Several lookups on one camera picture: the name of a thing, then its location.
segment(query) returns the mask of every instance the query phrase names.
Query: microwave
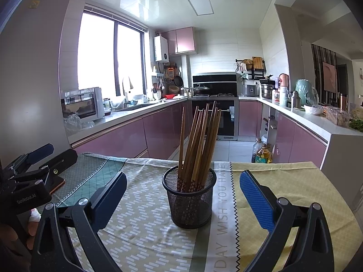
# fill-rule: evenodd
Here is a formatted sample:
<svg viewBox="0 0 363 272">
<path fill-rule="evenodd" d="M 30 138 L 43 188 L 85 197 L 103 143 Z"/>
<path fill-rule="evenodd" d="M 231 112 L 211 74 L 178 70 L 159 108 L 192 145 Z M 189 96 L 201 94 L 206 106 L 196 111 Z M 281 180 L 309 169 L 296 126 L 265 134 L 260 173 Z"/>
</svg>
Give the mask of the microwave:
<svg viewBox="0 0 363 272">
<path fill-rule="evenodd" d="M 101 119 L 105 112 L 101 88 L 89 88 L 65 92 L 61 95 L 63 117 L 76 114 L 81 122 Z"/>
</svg>

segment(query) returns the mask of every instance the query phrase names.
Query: metal screw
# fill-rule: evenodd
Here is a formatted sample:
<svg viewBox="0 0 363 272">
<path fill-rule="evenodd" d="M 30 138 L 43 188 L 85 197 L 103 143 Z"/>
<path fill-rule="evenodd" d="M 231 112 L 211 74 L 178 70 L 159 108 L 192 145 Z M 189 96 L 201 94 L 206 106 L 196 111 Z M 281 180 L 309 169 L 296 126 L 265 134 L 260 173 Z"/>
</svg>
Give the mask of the metal screw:
<svg viewBox="0 0 363 272">
<path fill-rule="evenodd" d="M 317 202 L 313 203 L 313 208 L 319 211 L 321 209 L 321 205 L 319 205 Z"/>
<path fill-rule="evenodd" d="M 285 197 L 280 197 L 278 199 L 278 203 L 282 204 L 283 206 L 286 206 L 286 205 L 288 205 L 289 201 Z"/>
<path fill-rule="evenodd" d="M 79 201 L 78 201 L 78 204 L 80 206 L 84 206 L 85 204 L 88 203 L 88 199 L 87 198 L 81 198 Z"/>
<path fill-rule="evenodd" d="M 54 204 L 53 203 L 47 203 L 47 205 L 45 206 L 46 210 L 51 210 L 53 208 Z"/>
</svg>

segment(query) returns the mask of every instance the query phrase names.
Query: yellow sticker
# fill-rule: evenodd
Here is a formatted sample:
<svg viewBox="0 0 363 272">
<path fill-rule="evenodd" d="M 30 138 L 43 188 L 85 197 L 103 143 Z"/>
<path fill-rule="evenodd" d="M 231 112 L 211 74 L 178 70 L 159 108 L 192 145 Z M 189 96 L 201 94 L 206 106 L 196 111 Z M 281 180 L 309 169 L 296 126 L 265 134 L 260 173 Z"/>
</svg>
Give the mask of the yellow sticker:
<svg viewBox="0 0 363 272">
<path fill-rule="evenodd" d="M 39 6 L 40 1 L 39 0 L 32 0 L 31 4 L 29 5 L 29 8 L 37 8 Z"/>
</svg>

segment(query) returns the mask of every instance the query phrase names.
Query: window frame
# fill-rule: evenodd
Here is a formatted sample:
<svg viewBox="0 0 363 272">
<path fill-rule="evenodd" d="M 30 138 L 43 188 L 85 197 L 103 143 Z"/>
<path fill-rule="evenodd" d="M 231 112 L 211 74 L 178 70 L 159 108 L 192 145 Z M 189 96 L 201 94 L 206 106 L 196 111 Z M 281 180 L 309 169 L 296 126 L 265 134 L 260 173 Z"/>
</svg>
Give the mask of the window frame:
<svg viewBox="0 0 363 272">
<path fill-rule="evenodd" d="M 133 28 L 130 25 L 127 25 L 125 23 L 122 23 L 118 20 L 112 19 L 110 17 L 107 17 L 105 15 L 101 15 L 92 11 L 88 11 L 86 9 L 83 10 L 83 13 L 95 15 L 101 18 L 106 18 L 108 20 L 111 20 L 114 22 L 114 74 L 115 74 L 115 89 L 116 89 L 116 96 L 121 96 L 123 93 L 121 93 L 121 87 L 120 87 L 120 81 L 118 77 L 118 58 L 117 58 L 117 38 L 118 38 L 118 26 L 122 25 L 124 27 L 127 27 L 131 30 L 134 30 L 140 34 L 140 57 L 141 57 L 141 77 L 142 77 L 142 90 L 143 93 L 146 94 L 146 66 L 145 66 L 145 33 L 141 30 L 138 30 L 136 28 Z"/>
</svg>

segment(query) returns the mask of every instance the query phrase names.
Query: oil bottle label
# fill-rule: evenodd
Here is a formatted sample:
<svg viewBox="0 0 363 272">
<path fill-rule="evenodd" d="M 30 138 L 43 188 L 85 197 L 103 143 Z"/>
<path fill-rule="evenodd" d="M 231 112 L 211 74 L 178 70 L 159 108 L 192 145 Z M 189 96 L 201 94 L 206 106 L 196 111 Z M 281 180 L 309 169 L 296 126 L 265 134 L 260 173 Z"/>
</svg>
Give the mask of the oil bottle label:
<svg viewBox="0 0 363 272">
<path fill-rule="evenodd" d="M 267 163 L 267 158 L 256 156 L 255 163 Z"/>
</svg>

